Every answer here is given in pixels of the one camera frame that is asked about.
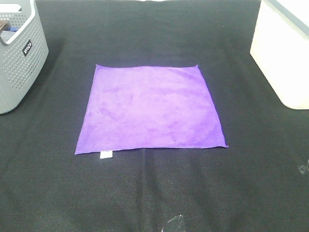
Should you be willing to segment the purple microfiber towel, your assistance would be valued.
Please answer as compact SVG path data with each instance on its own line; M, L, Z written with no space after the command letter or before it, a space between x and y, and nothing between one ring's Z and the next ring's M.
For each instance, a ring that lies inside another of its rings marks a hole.
M227 147L198 66L97 65L75 154Z

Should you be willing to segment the clear tape piece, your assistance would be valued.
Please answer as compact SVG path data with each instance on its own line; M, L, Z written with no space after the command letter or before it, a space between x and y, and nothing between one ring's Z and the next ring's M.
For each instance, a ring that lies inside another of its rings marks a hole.
M186 232L183 215L178 215L171 218L161 232Z
M307 164L300 165L297 168L303 176L309 175L309 160Z

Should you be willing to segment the grey perforated laundry basket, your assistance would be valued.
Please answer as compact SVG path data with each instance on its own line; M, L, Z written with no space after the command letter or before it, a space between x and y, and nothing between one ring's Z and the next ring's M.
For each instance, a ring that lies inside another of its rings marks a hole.
M0 39L0 112L12 111L38 77L48 46L34 0L2 0L0 19L17 31Z

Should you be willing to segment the clear tape piece right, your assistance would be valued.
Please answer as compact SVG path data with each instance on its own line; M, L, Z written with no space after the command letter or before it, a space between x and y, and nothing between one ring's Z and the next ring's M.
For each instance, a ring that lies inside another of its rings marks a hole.
M297 168L303 176L309 175L309 160L307 164L300 165Z

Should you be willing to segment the clear tape piece bottom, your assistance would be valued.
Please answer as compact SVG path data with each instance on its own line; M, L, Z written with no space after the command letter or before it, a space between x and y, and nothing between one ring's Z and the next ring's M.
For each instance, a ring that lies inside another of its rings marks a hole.
M161 232L186 232L183 215L178 215L171 218Z

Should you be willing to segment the black table cloth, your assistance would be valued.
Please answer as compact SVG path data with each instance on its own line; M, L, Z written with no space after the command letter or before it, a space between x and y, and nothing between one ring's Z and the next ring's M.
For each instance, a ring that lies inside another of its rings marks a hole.
M0 117L3 232L306 232L309 113L249 50L258 0L39 0L46 63ZM75 155L95 66L195 66L228 148Z

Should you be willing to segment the clothes inside grey basket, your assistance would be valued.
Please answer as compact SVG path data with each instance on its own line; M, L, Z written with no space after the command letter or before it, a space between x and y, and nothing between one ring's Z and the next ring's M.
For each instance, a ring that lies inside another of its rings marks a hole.
M10 26L7 21L0 21L0 38L6 42L18 31L18 28Z

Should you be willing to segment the white storage bin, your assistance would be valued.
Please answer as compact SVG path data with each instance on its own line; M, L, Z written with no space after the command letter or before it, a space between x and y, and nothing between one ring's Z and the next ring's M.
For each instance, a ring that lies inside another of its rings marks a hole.
M250 54L288 108L309 108L309 2L263 0Z

